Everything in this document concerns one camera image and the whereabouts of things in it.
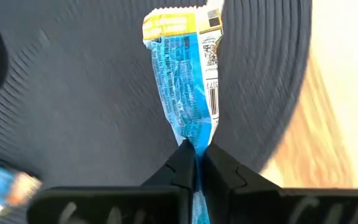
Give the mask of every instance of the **snack wrapper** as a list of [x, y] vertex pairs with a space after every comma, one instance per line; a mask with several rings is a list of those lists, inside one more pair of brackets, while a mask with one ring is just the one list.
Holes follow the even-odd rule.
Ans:
[[26, 203], [40, 186], [35, 177], [0, 167], [0, 215], [8, 212], [9, 207]]
[[209, 223], [199, 164], [219, 123], [217, 46], [222, 36], [220, 9], [211, 4], [155, 9], [143, 22], [165, 117], [177, 143], [188, 139], [197, 155], [193, 223]]

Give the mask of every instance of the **blue wrapper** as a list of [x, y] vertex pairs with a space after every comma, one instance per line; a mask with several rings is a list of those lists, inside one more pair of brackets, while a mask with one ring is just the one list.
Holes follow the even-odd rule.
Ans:
[[219, 123], [217, 46], [222, 37], [215, 7], [156, 9], [143, 24], [143, 42], [166, 119], [177, 143], [188, 139], [196, 153], [193, 223], [209, 223], [200, 162]]
[[6, 207], [26, 202], [39, 187], [40, 182], [36, 178], [0, 167], [0, 214]]

